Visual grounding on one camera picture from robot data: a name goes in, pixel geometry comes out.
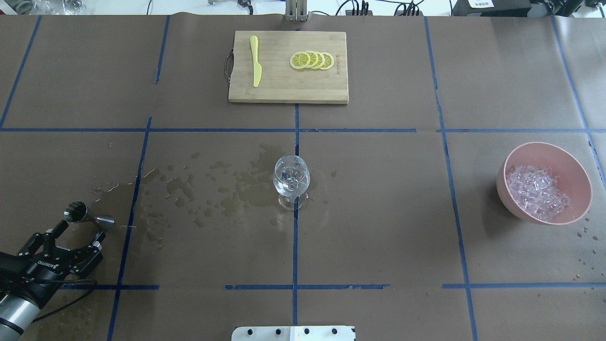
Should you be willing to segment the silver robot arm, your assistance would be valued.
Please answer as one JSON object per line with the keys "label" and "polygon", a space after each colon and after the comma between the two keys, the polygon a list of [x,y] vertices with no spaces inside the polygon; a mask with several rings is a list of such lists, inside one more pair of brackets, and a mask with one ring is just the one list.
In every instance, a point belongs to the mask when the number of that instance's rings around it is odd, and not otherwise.
{"label": "silver robot arm", "polygon": [[[17,254],[0,255],[1,339],[17,341],[28,327],[76,304],[90,295],[97,281],[89,274],[103,259],[101,243],[106,237],[98,232],[85,246],[75,250],[56,245],[69,223],[61,220],[53,229],[33,233]],[[65,306],[42,317],[41,310],[63,286],[84,284],[88,291]]]}

